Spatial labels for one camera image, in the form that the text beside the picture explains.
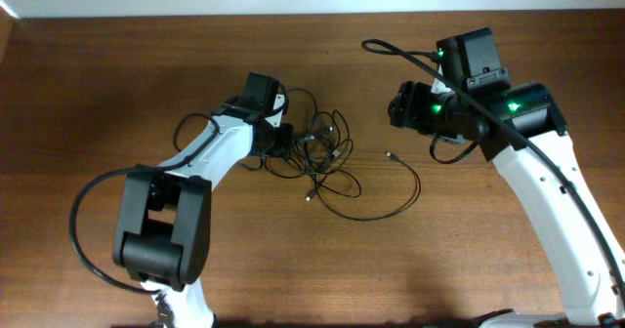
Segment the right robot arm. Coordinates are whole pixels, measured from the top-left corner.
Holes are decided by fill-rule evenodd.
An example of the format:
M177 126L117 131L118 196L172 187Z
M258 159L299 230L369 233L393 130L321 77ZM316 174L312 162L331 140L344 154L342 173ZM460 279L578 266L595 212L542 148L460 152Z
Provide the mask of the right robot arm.
M563 311L502 309L476 327L621 327L624 252L579 169L567 124L547 88L511 85L489 28L437 41L432 85L401 84L392 125L467 144L515 193L559 283Z

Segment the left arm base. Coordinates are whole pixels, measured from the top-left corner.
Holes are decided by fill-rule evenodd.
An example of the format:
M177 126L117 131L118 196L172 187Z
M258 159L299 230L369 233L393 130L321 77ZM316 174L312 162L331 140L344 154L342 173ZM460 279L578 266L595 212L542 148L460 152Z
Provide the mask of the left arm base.
M148 328L175 328L175 315L171 306L166 301L166 296L161 293L155 297L157 319L148 324Z

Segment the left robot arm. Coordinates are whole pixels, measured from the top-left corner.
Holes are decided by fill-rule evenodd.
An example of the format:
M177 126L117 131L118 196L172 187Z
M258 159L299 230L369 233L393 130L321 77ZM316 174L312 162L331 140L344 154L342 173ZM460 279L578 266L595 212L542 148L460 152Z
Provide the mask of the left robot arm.
M213 325L199 279L210 247L212 192L249 155L289 155L293 128L281 120L287 109L283 85L251 72L242 95L207 115L206 128L176 156L129 173L112 258L152 297L154 326Z

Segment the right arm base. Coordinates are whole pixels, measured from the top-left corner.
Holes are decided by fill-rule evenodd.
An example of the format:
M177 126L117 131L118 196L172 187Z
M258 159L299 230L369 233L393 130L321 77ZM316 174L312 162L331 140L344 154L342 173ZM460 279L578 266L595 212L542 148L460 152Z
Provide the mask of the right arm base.
M571 323L563 314L521 314L511 308L492 311L471 323L476 328L624 328L624 319L611 313L599 316L594 325Z

